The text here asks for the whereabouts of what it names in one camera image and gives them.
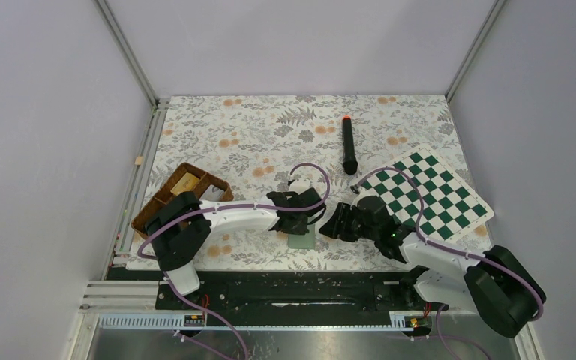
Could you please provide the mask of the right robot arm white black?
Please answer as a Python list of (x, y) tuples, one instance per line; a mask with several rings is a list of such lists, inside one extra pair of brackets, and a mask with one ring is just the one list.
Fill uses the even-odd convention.
[(472, 253), (423, 239), (377, 196), (338, 204), (319, 231), (344, 242), (371, 240), (384, 257), (409, 267), (400, 288), (409, 308), (430, 302), (469, 311), (506, 338), (542, 315), (546, 295), (510, 250), (494, 245)]

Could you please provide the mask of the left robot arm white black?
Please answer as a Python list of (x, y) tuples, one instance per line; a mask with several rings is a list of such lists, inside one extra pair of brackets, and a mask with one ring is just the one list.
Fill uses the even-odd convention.
[[(148, 237), (138, 256), (156, 260), (174, 289), (174, 299), (184, 308), (194, 308), (203, 297), (194, 257), (210, 236), (243, 230), (304, 236), (325, 211), (325, 200), (312, 187), (301, 193), (272, 191), (254, 202), (212, 202), (187, 191), (147, 221)], [(144, 253), (148, 245), (152, 256)]]

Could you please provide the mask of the white card in basket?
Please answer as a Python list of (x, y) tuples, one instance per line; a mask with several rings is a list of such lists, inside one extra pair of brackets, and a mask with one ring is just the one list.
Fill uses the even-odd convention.
[(221, 199), (221, 197), (224, 195), (225, 190), (220, 189), (219, 187), (210, 184), (207, 189), (204, 191), (204, 193), (201, 195), (200, 199), (201, 200), (206, 200), (206, 201), (210, 201), (210, 202), (217, 202)]

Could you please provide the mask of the black microphone orange tip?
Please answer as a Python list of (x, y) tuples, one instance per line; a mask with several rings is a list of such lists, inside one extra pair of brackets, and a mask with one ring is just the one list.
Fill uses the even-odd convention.
[(344, 116), (341, 120), (343, 134), (343, 170), (347, 175), (355, 175), (358, 170), (352, 119)]

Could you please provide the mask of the floral patterned table mat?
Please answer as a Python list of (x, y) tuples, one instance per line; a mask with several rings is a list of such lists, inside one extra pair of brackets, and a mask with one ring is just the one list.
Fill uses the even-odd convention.
[[(461, 180), (472, 183), (445, 97), (425, 95), (174, 96), (152, 158), (142, 204), (188, 163), (228, 182), (235, 200), (253, 202), (310, 179), (330, 210), (353, 199), (356, 181), (342, 167), (343, 117), (352, 120), (358, 174), (394, 164), (430, 146)], [(213, 235), (195, 256), (199, 270), (391, 272), (398, 264), (367, 240), (318, 236), (311, 250), (287, 236), (246, 230)]]

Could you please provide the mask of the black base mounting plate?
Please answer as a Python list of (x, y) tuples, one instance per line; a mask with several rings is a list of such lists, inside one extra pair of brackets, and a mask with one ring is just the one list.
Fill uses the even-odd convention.
[(350, 307), (361, 312), (436, 311), (438, 301), (422, 299), (412, 282), (419, 271), (198, 271), (199, 289), (181, 300), (167, 282), (158, 286), (158, 310), (213, 311), (285, 306)]

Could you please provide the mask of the green white chessboard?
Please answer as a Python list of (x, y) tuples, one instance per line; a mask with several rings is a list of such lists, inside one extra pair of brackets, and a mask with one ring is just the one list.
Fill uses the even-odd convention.
[(429, 145), (406, 151), (392, 166), (360, 183), (378, 196), (393, 218), (407, 226), (422, 215), (421, 231), (432, 240), (456, 242), (494, 217), (492, 208)]

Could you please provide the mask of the yellow block in basket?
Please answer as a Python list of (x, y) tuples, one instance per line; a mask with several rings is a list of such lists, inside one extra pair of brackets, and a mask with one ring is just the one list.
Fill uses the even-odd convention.
[(171, 188), (171, 194), (178, 196), (181, 193), (192, 191), (197, 184), (200, 182), (200, 179), (190, 172), (186, 172)]

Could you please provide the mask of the brown wicker basket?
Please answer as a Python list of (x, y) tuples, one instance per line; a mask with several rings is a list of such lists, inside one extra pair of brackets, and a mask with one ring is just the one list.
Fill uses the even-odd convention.
[(218, 199), (214, 199), (214, 202), (234, 200), (233, 191), (228, 182), (192, 164), (180, 164), (165, 181), (164, 185), (141, 208), (138, 215), (132, 220), (132, 229), (139, 234), (142, 239), (147, 239), (147, 220), (153, 218), (159, 210), (185, 191), (192, 191), (195, 196), (200, 199), (204, 194), (209, 192), (211, 186), (223, 191)]

